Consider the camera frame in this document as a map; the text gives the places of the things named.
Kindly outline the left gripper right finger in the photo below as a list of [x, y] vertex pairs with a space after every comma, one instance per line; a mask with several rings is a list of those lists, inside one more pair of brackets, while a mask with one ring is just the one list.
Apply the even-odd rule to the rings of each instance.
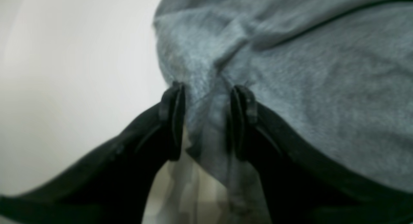
[[236, 85], [228, 145], [257, 170], [274, 224], [411, 224], [412, 194], [334, 162]]

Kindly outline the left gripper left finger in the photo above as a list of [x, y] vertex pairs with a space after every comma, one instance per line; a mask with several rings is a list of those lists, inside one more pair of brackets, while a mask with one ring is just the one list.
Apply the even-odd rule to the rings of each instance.
[[180, 158], [185, 102], [184, 84], [174, 82], [159, 103], [57, 177], [1, 196], [1, 216], [21, 224], [140, 224], [157, 172]]

